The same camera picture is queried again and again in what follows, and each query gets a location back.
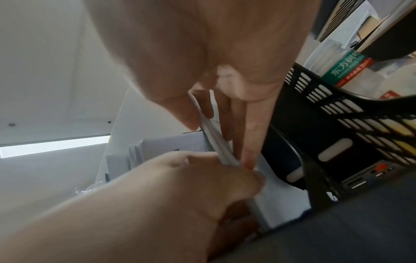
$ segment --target red label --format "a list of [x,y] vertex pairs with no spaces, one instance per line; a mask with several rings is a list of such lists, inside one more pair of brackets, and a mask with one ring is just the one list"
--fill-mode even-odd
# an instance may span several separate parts
[[350,82],[350,80],[352,80],[358,74],[360,74],[361,71],[363,71],[365,68],[367,68],[368,66],[370,66],[373,62],[374,62],[374,60],[372,58],[366,58],[356,68],[354,68],[353,70],[351,70],[350,73],[348,73],[342,80],[340,80],[334,86],[337,87],[337,88],[340,88],[340,87],[344,86],[345,84],[347,84],[348,82]]
[[401,96],[394,91],[388,91],[386,94],[381,96],[380,99],[393,99],[397,97],[401,97]]

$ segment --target ceiling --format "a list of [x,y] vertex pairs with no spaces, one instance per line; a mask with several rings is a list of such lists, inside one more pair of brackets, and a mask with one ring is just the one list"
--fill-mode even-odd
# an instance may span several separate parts
[[0,0],[0,145],[108,134],[127,87],[81,0]]

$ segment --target red button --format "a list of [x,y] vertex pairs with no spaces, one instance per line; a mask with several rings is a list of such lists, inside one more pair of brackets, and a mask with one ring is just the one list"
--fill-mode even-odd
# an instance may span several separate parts
[[374,170],[376,172],[381,172],[381,171],[384,171],[387,168],[388,168],[388,165],[387,164],[381,163],[381,164],[377,165],[376,168],[374,168]]

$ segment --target black plastic basket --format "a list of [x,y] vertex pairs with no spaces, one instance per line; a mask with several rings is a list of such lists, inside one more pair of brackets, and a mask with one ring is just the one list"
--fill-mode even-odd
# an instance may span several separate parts
[[[353,145],[327,162],[319,160],[319,153],[343,138]],[[304,179],[289,183],[293,186],[310,190],[306,181],[313,178],[339,198],[349,196],[355,191],[342,182],[377,162],[401,169],[416,165],[416,96],[357,96],[295,64],[286,76],[262,153],[287,183],[286,175],[303,166]],[[313,172],[306,163],[314,166]]]

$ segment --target fluorescent light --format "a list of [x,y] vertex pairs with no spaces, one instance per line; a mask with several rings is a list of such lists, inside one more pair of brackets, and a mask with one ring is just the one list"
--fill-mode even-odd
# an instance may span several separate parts
[[110,136],[0,147],[0,159],[108,143]]

